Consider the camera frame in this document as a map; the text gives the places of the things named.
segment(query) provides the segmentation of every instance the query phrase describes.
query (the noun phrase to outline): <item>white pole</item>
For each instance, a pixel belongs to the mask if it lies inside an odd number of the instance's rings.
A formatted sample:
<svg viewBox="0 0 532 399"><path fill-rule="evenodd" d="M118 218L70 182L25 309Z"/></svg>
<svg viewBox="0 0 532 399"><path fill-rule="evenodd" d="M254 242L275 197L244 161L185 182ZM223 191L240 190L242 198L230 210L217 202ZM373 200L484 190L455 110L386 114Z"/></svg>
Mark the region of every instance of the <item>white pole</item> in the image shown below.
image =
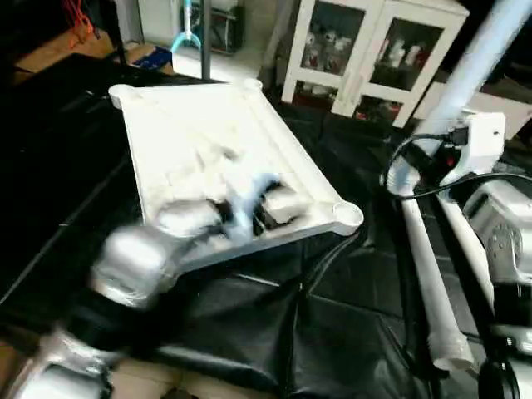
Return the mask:
<svg viewBox="0 0 532 399"><path fill-rule="evenodd" d="M443 195L438 195L438 201L440 201L440 206L446 214L447 220L449 220L449 224L464 250L467 262L471 266L473 274L482 288L482 293L490 304L491 311L495 314L493 284L491 283L490 267L484 246L456 202L450 202Z"/></svg>
<svg viewBox="0 0 532 399"><path fill-rule="evenodd" d="M415 134L445 133L454 125L531 13L532 0L499 0L494 5L446 83L440 102L417 127ZM431 155L437 143L425 140L421 147Z"/></svg>
<svg viewBox="0 0 532 399"><path fill-rule="evenodd" d="M427 342L432 362L448 372L467 370L473 354L456 323L417 201L404 201L402 208L430 328Z"/></svg>

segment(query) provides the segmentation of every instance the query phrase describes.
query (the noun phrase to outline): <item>cabinet shelf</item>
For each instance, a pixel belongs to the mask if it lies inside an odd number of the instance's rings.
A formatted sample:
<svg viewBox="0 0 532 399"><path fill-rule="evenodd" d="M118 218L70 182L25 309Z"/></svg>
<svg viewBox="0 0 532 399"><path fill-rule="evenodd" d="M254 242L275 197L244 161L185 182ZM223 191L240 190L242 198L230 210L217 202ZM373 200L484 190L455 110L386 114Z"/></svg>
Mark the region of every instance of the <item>cabinet shelf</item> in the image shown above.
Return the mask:
<svg viewBox="0 0 532 399"><path fill-rule="evenodd" d="M302 0L283 101L403 127L468 14L455 0Z"/></svg>

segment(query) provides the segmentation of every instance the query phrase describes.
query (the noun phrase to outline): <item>white tray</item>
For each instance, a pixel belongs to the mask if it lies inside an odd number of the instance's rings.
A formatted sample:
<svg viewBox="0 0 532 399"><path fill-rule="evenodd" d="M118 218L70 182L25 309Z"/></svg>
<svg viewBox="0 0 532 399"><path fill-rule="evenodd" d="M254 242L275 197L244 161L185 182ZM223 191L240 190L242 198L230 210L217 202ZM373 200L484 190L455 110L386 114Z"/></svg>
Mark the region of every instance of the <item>white tray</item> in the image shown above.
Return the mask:
<svg viewBox="0 0 532 399"><path fill-rule="evenodd" d="M253 242L235 245L215 239L187 254L184 263L212 264L243 254L333 231L353 234L362 211L342 200L261 92L247 80L232 84L109 89L122 109L146 223L176 200L223 195L216 173L221 149L256 161L277 173L298 193L304 215L266 231Z"/></svg>

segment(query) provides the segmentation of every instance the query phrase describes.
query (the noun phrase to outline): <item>power cord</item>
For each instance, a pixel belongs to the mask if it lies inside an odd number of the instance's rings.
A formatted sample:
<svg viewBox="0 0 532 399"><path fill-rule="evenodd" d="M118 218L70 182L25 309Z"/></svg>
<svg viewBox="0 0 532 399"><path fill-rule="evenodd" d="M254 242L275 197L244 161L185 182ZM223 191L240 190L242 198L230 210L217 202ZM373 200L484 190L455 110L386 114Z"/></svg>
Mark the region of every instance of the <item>power cord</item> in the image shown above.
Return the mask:
<svg viewBox="0 0 532 399"><path fill-rule="evenodd" d="M407 137L400 145L397 146L397 148L392 152L392 156L390 156L390 160L388 161L387 167L384 170L384 174L382 175L382 186L392 196L401 197L400 195L393 194L388 189L388 175L390 174L390 169L392 168L393 163L397 160L397 158L399 158L399 156L405 150L405 148L407 148L411 143L417 140L438 140L438 141L444 142L444 141L449 140L449 135L430 135L430 134L411 135L410 137Z"/></svg>
<svg viewBox="0 0 532 399"><path fill-rule="evenodd" d="M528 184L532 184L532 178L526 175L518 175L516 173L509 173L509 172L492 172L492 173L485 173L482 175L468 175L462 179L459 179L457 181L453 181L452 183L449 183L448 185L442 185L439 187L436 187L434 189L422 191L421 193L413 194L413 195L398 195L392 193L388 189L388 174L390 173L390 169L392 168L393 163L396 161L396 159L401 155L401 153L404 151L404 149L413 143L416 140L439 140L442 143L452 143L454 145L465 145L467 144L467 140L464 136L464 131L455 131L451 132L448 135L430 135L430 134L420 134L420 135L411 135L407 139L405 139L394 151L393 154L388 161L388 165L386 170L384 171L383 179L382 179L382 186L385 188L387 193L395 198L396 200L400 201L407 201L407 200L417 200L419 198L427 197L428 195L434 195L438 194L442 191L451 189L453 187L456 187L457 185L463 185L467 183L471 183L473 181L475 182L487 182L491 180L522 180L525 181Z"/></svg>

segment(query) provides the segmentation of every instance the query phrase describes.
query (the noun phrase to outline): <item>bottle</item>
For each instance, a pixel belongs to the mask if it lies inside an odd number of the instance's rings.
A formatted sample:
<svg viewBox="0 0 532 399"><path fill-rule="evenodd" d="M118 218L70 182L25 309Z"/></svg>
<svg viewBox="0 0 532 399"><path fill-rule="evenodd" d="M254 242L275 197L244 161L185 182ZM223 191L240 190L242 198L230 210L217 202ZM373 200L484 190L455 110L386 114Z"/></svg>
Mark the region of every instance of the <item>bottle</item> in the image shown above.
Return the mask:
<svg viewBox="0 0 532 399"><path fill-rule="evenodd" d="M381 50L379 51L379 55L377 56L377 62L382 61L382 58L384 57L384 54L386 54L386 50L389 45L390 39L384 39L384 42L382 42Z"/></svg>
<svg viewBox="0 0 532 399"><path fill-rule="evenodd" d="M406 50L404 49L405 41L403 39L397 39L393 43L390 55L388 55L388 61L390 67L398 68L401 65L402 58L405 56Z"/></svg>
<svg viewBox="0 0 532 399"><path fill-rule="evenodd" d="M406 55L405 58L405 64L407 64L409 67L412 67L414 65L414 62L416 62L417 55L421 51L421 46L415 45L410 48L410 51Z"/></svg>

